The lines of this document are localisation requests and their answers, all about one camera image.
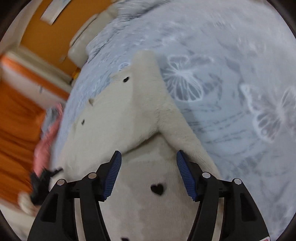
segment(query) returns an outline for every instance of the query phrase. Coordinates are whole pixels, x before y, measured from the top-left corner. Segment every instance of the headboard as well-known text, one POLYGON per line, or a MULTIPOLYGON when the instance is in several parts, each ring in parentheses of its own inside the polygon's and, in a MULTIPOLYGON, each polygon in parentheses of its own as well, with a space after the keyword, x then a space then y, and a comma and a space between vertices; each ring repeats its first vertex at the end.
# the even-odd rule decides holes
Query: headboard
POLYGON ((114 18, 117 17, 115 5, 109 6, 100 14, 95 14, 88 19, 83 26, 77 31, 70 42, 68 51, 69 59, 79 68, 87 62, 88 55, 85 48, 88 43, 114 18))

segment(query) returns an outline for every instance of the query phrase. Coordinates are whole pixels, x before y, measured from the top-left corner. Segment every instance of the orange wall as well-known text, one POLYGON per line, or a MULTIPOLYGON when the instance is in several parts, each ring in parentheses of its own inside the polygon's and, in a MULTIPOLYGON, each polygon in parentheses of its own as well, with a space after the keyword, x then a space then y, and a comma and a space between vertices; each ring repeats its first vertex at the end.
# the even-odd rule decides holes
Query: orange wall
POLYGON ((78 29, 94 14, 104 11, 110 0, 72 0, 52 25, 40 20, 52 0, 43 0, 33 15, 21 41, 39 57, 72 75, 77 68, 67 57, 69 43, 78 29))

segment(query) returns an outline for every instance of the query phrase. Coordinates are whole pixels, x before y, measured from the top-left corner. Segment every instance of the white plush toy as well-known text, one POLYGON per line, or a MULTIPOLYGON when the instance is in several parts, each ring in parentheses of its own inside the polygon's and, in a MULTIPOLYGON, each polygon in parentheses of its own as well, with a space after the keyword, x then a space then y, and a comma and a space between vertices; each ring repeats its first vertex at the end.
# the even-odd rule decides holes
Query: white plush toy
MULTIPOLYGON (((131 66, 114 74, 113 82, 89 100, 73 124, 59 160, 64 172, 54 182, 80 180, 119 150, 122 165, 112 195, 100 203, 111 240, 187 240, 198 203, 187 195, 180 176, 180 149, 219 178, 168 94, 154 53, 139 51, 131 66)), ((78 237, 84 239, 79 224, 78 237)))

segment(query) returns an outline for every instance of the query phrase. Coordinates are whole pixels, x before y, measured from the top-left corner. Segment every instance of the orange curtain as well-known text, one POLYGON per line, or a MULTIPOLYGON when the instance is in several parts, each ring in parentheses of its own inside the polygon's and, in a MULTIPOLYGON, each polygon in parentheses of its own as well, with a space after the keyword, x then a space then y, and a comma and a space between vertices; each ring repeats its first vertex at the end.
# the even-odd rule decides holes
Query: orange curtain
POLYGON ((20 191, 31 192, 29 175, 44 116, 33 101, 0 81, 0 198, 16 204, 20 191))

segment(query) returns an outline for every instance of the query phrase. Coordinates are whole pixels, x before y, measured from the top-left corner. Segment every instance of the bed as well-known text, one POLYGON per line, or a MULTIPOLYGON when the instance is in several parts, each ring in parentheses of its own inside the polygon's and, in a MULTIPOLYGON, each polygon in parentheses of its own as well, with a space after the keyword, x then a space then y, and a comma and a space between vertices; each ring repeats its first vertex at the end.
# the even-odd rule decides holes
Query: bed
POLYGON ((168 92, 223 179, 244 181, 276 240, 296 212, 296 40, 285 21, 259 1, 125 0, 116 7, 118 17, 86 47, 52 167, 88 99, 137 50, 153 50, 168 92))

